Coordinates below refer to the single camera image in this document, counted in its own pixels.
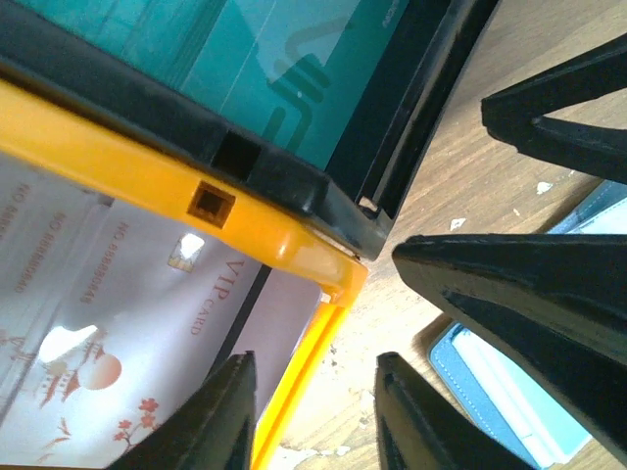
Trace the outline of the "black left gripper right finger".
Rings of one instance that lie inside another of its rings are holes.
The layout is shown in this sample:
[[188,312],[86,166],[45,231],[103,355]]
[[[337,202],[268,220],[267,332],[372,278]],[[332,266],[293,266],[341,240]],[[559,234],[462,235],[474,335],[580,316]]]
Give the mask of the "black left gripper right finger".
[[528,469],[462,416],[395,352],[377,357],[377,445],[382,469]]

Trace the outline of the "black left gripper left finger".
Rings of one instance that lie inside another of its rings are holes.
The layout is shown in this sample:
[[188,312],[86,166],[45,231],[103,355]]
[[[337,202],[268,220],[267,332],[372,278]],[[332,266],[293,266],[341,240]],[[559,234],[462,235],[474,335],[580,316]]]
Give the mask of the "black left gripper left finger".
[[230,357],[173,416],[110,468],[249,469],[255,391],[254,354]]

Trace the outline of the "teal card holder wallet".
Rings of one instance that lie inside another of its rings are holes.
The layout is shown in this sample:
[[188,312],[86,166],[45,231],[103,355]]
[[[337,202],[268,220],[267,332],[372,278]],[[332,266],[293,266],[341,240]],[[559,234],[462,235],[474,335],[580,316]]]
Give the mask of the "teal card holder wallet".
[[[603,182],[545,235],[622,235],[626,187]],[[432,353],[438,371],[480,427],[538,468],[566,463],[595,440],[509,356],[462,323]]]

